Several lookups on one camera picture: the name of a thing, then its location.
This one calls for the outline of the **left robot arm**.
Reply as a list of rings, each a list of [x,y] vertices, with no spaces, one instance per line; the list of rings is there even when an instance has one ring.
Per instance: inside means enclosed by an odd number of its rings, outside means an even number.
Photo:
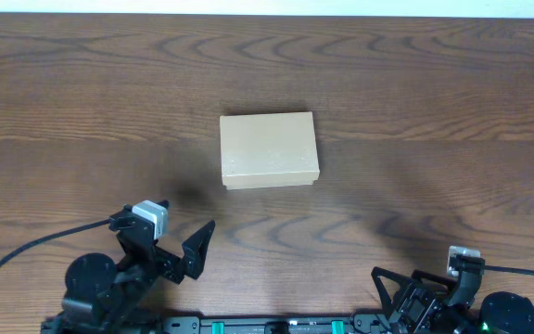
[[[204,271],[215,222],[209,221],[182,244],[183,255],[158,245],[168,233],[169,202],[141,201],[109,216],[124,252],[115,263],[103,253],[76,259],[65,275],[62,312],[41,324],[42,333],[162,333],[164,320],[138,307],[162,277],[179,284]]]

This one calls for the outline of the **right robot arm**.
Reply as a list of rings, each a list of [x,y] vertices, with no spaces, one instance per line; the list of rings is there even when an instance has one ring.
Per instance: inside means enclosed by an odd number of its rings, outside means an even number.
[[[487,271],[534,276],[534,271],[486,264],[478,256],[448,256],[445,278],[415,270],[404,276],[376,267],[371,272],[386,333],[534,334],[532,301],[513,292],[487,295],[471,309]]]

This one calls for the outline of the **cardboard box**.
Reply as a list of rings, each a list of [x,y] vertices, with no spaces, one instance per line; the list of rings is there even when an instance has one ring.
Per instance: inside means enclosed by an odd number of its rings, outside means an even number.
[[[320,176],[310,111],[222,116],[220,144],[228,190],[306,186]]]

